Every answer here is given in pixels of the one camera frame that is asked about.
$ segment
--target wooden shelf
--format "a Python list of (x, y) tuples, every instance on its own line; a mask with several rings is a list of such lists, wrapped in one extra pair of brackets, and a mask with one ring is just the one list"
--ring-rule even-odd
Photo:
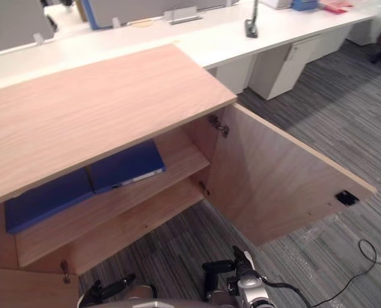
[(209, 165), (180, 129), (159, 135), (154, 140), (166, 165), (165, 173), (99, 194), (17, 234), (19, 266), (27, 266), (73, 242)]
[(69, 245), (76, 274), (81, 275), (201, 199), (200, 189), (187, 178), (91, 230)]

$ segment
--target cabinet door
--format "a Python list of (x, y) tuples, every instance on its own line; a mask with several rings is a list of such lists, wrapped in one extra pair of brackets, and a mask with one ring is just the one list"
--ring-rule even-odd
[(0, 307), (74, 308), (78, 301), (78, 278), (63, 283), (63, 275), (32, 273), (0, 268)]
[(259, 245), (346, 208), (374, 187), (244, 107), (225, 108), (207, 188), (209, 201)]

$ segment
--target gray striped carpet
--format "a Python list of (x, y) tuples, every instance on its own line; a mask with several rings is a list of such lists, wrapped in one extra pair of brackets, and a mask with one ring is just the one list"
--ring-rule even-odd
[[(360, 238), (375, 244), (381, 261), (381, 64), (367, 61), (376, 51), (375, 46), (347, 42), (340, 51), (308, 64), (286, 94), (268, 102), (249, 89), (240, 95), (247, 108), (378, 188), (376, 196), (339, 215), (259, 248), (250, 246), (260, 272), (270, 281), (299, 287), (312, 304), (369, 267), (357, 248)], [(249, 247), (202, 202), (82, 275), (80, 291), (97, 278), (110, 284), (135, 272), (138, 282), (155, 284), (160, 297), (199, 299), (201, 264), (231, 258), (232, 244)], [(278, 308), (304, 307), (290, 290), (268, 291)], [(381, 266), (320, 307), (381, 308)]]

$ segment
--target white filing cabinet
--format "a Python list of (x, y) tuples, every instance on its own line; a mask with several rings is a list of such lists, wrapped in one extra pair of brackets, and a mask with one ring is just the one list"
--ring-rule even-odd
[(258, 54), (249, 87), (265, 99), (291, 90), (319, 41), (318, 35)]

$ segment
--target blue folder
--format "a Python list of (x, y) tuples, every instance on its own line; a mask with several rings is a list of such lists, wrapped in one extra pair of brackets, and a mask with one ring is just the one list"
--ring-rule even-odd
[(90, 176), (96, 194), (104, 193), (166, 171), (152, 139), (91, 164)]
[(4, 203), (6, 231), (16, 234), (93, 196), (85, 169), (36, 187)]

